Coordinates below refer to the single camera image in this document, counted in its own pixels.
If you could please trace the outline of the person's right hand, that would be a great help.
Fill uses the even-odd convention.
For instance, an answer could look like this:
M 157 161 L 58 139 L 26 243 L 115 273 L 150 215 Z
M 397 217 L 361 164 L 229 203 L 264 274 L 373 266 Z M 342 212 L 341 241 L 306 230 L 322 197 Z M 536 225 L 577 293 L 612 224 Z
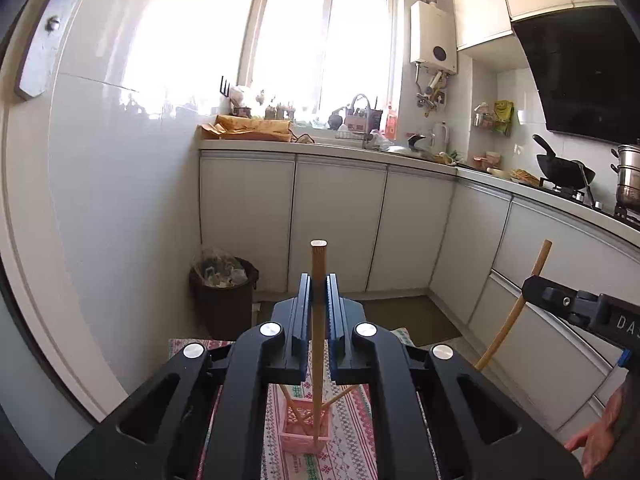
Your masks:
M 608 399 L 601 418 L 578 431 L 564 444 L 568 452 L 574 452 L 578 448 L 584 450 L 580 463 L 585 478 L 589 478 L 612 451 L 615 443 L 614 426 L 622 412 L 625 391 L 625 386 L 618 387 Z

